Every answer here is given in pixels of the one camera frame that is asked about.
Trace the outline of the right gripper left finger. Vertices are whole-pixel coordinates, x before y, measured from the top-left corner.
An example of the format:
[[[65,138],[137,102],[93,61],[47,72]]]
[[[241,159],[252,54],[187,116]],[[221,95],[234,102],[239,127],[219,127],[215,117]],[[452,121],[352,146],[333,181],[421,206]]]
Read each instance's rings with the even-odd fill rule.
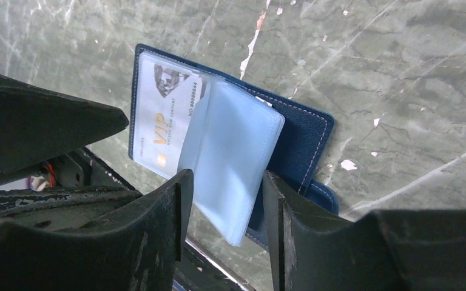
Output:
[[[0,290],[170,290],[193,179],[183,170],[78,229],[54,232],[0,219]]]

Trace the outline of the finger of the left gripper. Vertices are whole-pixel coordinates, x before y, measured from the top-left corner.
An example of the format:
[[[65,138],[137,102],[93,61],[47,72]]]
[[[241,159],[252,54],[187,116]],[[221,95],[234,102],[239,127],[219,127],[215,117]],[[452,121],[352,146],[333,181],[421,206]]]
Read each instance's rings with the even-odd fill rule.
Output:
[[[11,173],[123,131],[124,112],[0,75],[0,173]]]

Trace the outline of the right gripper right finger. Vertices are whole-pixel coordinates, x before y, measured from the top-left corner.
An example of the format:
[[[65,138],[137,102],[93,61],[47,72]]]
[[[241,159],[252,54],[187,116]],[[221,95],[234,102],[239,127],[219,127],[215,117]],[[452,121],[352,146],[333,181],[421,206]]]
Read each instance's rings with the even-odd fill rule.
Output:
[[[269,171],[263,202],[274,290],[466,290],[466,210],[374,210],[351,222]]]

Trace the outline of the navy blue card holder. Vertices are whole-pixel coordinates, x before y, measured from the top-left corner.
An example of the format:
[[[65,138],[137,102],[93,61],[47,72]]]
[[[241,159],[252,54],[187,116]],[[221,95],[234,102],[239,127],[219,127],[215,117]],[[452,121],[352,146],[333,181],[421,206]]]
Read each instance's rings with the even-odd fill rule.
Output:
[[[330,114],[145,44],[135,47],[132,90],[143,52],[208,79],[189,123],[177,172],[193,171],[193,202],[229,244],[239,246],[248,237],[267,246],[265,170],[298,194],[338,213],[335,193],[313,178],[334,128]]]

